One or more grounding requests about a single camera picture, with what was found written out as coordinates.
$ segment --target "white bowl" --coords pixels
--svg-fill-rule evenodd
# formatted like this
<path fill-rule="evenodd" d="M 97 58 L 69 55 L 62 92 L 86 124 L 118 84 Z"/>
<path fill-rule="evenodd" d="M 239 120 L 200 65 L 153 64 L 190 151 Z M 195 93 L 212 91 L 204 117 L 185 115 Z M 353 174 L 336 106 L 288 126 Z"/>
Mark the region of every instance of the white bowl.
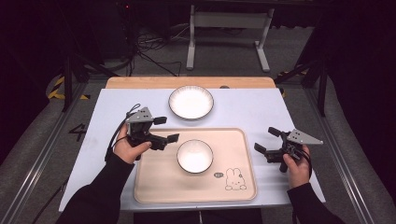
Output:
<path fill-rule="evenodd" d="M 171 110 L 183 119 L 195 120 L 207 115 L 213 107 L 213 96 L 199 86 L 184 86 L 172 92 L 169 97 Z"/>
<path fill-rule="evenodd" d="M 203 141 L 190 140 L 178 149 L 177 161 L 185 171 L 198 174 L 207 170 L 212 164 L 213 151 Z"/>

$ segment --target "hand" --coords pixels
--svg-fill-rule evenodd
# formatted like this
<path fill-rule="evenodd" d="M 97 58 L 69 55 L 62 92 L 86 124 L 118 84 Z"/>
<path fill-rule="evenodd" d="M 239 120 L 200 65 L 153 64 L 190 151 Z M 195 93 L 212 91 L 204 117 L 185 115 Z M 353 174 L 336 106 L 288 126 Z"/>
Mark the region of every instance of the hand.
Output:
<path fill-rule="evenodd" d="M 306 145 L 303 145 L 303 150 L 309 155 L 309 148 Z M 291 189 L 309 182 L 309 163 L 304 157 L 295 161 L 289 154 L 284 154 L 283 160 L 289 167 L 289 185 Z"/>
<path fill-rule="evenodd" d="M 147 151 L 151 147 L 150 142 L 145 142 L 137 147 L 132 147 L 129 144 L 127 136 L 128 128 L 126 124 L 123 124 L 120 128 L 119 135 L 117 136 L 117 143 L 114 148 L 114 154 L 119 156 L 123 161 L 132 164 L 136 160 L 136 157 Z"/>

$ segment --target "cartoon rabbit illustration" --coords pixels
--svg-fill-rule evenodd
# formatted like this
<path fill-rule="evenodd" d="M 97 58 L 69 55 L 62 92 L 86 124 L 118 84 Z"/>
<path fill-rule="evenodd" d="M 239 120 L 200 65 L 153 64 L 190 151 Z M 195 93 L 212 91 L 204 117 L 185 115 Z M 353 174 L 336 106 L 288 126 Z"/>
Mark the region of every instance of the cartoon rabbit illustration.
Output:
<path fill-rule="evenodd" d="M 241 170 L 238 168 L 231 169 L 229 168 L 227 170 L 227 180 L 226 184 L 227 186 L 225 189 L 227 190 L 239 190 L 239 189 L 246 189 L 247 186 L 245 185 L 245 179 L 242 177 Z"/>

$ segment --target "table leg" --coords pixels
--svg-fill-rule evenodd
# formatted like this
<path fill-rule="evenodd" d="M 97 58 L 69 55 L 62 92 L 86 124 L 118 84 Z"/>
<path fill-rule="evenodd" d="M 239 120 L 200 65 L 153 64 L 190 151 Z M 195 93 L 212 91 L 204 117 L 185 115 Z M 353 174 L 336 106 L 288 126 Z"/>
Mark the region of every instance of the table leg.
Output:
<path fill-rule="evenodd" d="M 190 44 L 189 44 L 189 52 L 187 54 L 187 70 L 192 70 L 194 68 L 194 56 L 195 56 L 195 39 L 194 39 L 194 29 L 195 29 L 195 8 L 191 6 L 191 15 L 190 15 Z"/>
<path fill-rule="evenodd" d="M 257 54 L 259 55 L 259 60 L 262 65 L 263 72 L 270 71 L 270 66 L 268 65 L 267 58 L 265 57 L 263 46 L 264 46 L 265 39 L 267 38 L 268 30 L 270 29 L 271 20 L 273 18 L 273 15 L 274 15 L 274 9 L 271 8 L 268 10 L 267 16 L 265 18 L 264 26 L 262 28 L 262 38 L 260 39 L 260 41 L 255 41 Z"/>

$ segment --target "gray metal rail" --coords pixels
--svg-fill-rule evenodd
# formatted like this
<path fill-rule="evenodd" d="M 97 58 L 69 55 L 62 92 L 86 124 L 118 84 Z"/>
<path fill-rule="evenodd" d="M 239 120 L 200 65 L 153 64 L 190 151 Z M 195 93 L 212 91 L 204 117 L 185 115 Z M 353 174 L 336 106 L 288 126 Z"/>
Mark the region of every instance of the gray metal rail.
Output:
<path fill-rule="evenodd" d="M 72 113 L 75 105 L 78 102 L 79 96 L 83 93 L 87 84 L 85 83 L 78 83 L 75 84 L 76 89 L 73 94 L 73 102 L 69 106 L 68 110 L 63 112 L 61 116 L 55 123 L 55 127 L 53 128 L 46 144 L 43 146 L 40 154 L 38 155 L 37 159 L 35 160 L 34 165 L 28 172 L 25 180 L 23 181 L 20 190 L 18 191 L 17 195 L 15 196 L 11 206 L 8 208 L 5 216 L 3 217 L 1 223 L 15 223 L 18 216 L 21 213 L 22 208 L 26 204 L 30 194 L 32 193 L 33 189 L 35 188 L 35 184 L 37 183 L 38 179 L 40 178 L 41 174 L 44 171 L 44 168 L 47 165 L 47 162 L 50 159 L 50 156 L 53 152 L 54 146 L 59 137 L 60 131 L 63 129 L 64 125 L 66 124 L 70 114 Z"/>

